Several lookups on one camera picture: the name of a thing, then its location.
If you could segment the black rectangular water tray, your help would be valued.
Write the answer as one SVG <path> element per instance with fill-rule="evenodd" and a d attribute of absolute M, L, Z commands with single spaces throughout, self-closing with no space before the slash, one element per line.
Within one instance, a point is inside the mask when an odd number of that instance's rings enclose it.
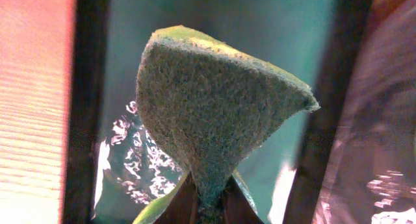
<path fill-rule="evenodd" d="M 183 25 L 270 62 L 312 88 L 300 112 L 238 165 L 267 221 L 283 166 L 312 174 L 298 210 L 311 220 L 372 0 L 76 0 L 63 223 L 132 223 L 186 171 L 136 111 L 142 52 Z"/>

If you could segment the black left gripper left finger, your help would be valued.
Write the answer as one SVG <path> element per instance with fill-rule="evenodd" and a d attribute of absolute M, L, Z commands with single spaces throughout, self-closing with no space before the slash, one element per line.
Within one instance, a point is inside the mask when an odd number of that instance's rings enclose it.
<path fill-rule="evenodd" d="M 192 173 L 189 173 L 154 224 L 197 224 L 198 203 L 196 185 Z"/>

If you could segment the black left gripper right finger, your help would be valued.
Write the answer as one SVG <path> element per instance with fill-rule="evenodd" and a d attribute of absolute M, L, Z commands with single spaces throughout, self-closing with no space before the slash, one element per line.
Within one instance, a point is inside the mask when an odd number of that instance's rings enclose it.
<path fill-rule="evenodd" d="M 234 177 L 229 178 L 222 192 L 222 208 L 223 224 L 263 224 Z"/>

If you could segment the green scrub sponge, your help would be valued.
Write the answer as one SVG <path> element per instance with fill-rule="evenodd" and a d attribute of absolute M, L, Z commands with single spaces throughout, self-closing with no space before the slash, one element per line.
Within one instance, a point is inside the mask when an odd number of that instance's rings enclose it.
<path fill-rule="evenodd" d="M 136 80 L 141 122 L 185 172 L 179 186 L 136 219 L 154 223 L 189 173 L 197 223 L 222 223 L 222 192 L 236 168 L 293 115 L 319 109 L 311 88 L 289 72 L 182 25 L 156 30 Z"/>

